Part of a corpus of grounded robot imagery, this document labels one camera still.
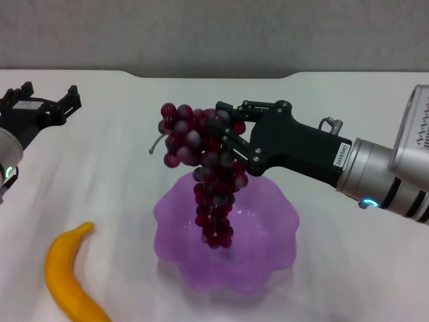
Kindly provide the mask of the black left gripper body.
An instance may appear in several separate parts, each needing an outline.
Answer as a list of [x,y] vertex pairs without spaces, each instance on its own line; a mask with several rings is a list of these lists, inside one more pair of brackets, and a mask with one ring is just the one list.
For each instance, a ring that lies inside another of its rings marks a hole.
[[1,99],[1,128],[17,138],[22,148],[27,148],[36,136],[50,126],[48,100]]

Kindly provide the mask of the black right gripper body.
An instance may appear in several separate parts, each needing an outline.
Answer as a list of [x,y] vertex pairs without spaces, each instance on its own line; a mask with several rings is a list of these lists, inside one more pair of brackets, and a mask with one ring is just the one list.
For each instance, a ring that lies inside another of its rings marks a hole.
[[296,121],[292,109],[266,111],[251,131],[247,172],[282,167],[337,187],[352,141]]

